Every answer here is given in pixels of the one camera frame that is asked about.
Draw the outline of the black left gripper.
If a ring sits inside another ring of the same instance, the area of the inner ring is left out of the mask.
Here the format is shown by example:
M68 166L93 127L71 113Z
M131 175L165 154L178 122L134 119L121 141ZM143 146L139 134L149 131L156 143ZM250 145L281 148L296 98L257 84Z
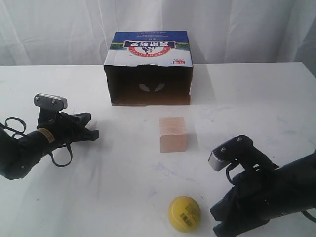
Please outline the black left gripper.
M86 127L91 121L91 113L67 114L40 109L37 131L49 143L66 144L81 141L95 141L99 138L99 130L81 129L77 131L77 124Z

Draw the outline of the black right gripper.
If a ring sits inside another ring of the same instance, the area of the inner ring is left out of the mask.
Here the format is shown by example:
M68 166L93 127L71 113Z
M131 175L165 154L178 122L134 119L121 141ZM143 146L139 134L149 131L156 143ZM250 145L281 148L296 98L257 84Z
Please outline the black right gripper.
M244 172L229 179L234 187L210 209L215 220L225 220L213 228L217 237L236 237L281 216L277 203L269 200L279 166L245 135L229 141L229 162L229 170L241 165Z

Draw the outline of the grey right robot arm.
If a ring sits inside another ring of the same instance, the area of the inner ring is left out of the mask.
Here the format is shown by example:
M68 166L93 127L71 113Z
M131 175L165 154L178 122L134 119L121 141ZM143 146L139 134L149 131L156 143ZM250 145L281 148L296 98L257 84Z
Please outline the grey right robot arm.
M219 222L213 228L216 236L236 237L297 212L315 222L308 212L316 206L315 153L280 167L251 138L239 135L213 149L208 162L215 171L224 169L232 184L210 209Z

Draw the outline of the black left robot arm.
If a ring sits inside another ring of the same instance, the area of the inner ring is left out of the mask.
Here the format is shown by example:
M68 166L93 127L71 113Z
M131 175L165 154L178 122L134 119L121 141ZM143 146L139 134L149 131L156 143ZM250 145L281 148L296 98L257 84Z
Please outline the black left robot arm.
M73 142L95 141L98 130L86 128L90 113L70 115L64 112L40 111L36 130L25 134L8 126L0 125L0 174L15 180L24 178L46 155L54 159L53 151L66 148L73 157Z

